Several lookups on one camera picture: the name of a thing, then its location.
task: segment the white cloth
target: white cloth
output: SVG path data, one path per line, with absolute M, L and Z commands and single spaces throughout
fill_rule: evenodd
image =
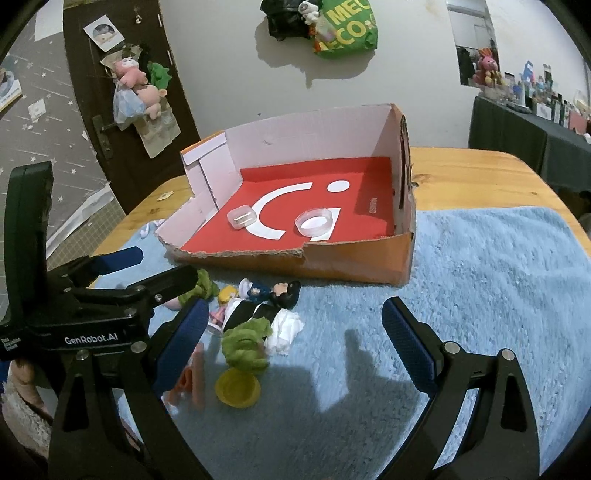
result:
M 275 316 L 271 325 L 273 334 L 265 340 L 265 352 L 267 355 L 279 353 L 287 355 L 290 351 L 291 343 L 304 328 L 304 323 L 300 320 L 297 313 L 281 309 Z

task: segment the green stuffed toy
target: green stuffed toy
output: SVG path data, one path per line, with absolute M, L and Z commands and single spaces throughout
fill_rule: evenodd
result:
M 163 67 L 159 63 L 153 61 L 148 62 L 148 70 L 150 71 L 150 83 L 158 90 L 168 88 L 168 83 L 172 77 L 168 74 L 170 69 Z
M 222 353 L 226 363 L 243 372 L 258 375 L 269 366 L 263 338 L 273 333 L 266 318 L 251 319 L 224 332 Z
M 208 300 L 211 297 L 217 297 L 217 295 L 220 293 L 220 289 L 217 284 L 209 278 L 209 273 L 207 273 L 207 270 L 202 268 L 197 270 L 197 276 L 199 279 L 195 285 L 195 288 L 178 296 L 178 302 L 181 304 L 181 306 L 185 305 L 192 297 L 199 297 L 200 299 Z

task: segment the starry wallpaper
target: starry wallpaper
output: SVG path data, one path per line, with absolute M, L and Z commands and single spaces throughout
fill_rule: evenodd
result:
M 11 47 L 2 67 L 20 81 L 23 96 L 0 112 L 0 239 L 4 235 L 10 171 L 16 166 L 48 160 L 53 164 L 54 176 L 49 238 L 107 180 L 77 108 L 63 34 L 35 42 L 33 18 Z M 32 121 L 28 107 L 41 99 L 47 112 Z M 0 304 L 4 304 L 4 242 L 0 244 L 0 256 Z

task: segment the screw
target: screw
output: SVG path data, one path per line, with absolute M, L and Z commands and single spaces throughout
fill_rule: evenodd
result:
M 446 342 L 443 348 L 447 353 L 452 353 L 453 355 L 460 352 L 460 346 L 456 342 Z
M 514 353 L 513 353 L 511 350 L 509 350 L 508 348 L 504 348 L 504 349 L 501 351 L 501 355 L 503 356 L 503 358 L 504 358 L 505 360 L 509 360 L 509 362 L 510 362 L 511 360 L 514 360 L 514 359 L 515 359 L 515 354 L 514 354 Z
M 76 360 L 86 360 L 88 358 L 88 356 L 90 355 L 90 352 L 88 350 L 78 350 L 76 352 Z
M 131 351 L 133 353 L 141 353 L 144 350 L 146 350 L 146 347 L 148 345 L 146 345 L 146 342 L 143 342 L 142 340 L 139 340 L 137 342 L 134 342 L 131 344 Z

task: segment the white plush toy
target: white plush toy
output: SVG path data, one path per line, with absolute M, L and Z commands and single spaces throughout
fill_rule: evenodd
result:
M 300 3 L 298 8 L 298 11 L 302 16 L 302 20 L 306 23 L 306 25 L 318 23 L 318 18 L 320 16 L 318 10 L 319 8 L 315 4 L 311 4 L 308 1 L 303 1 Z

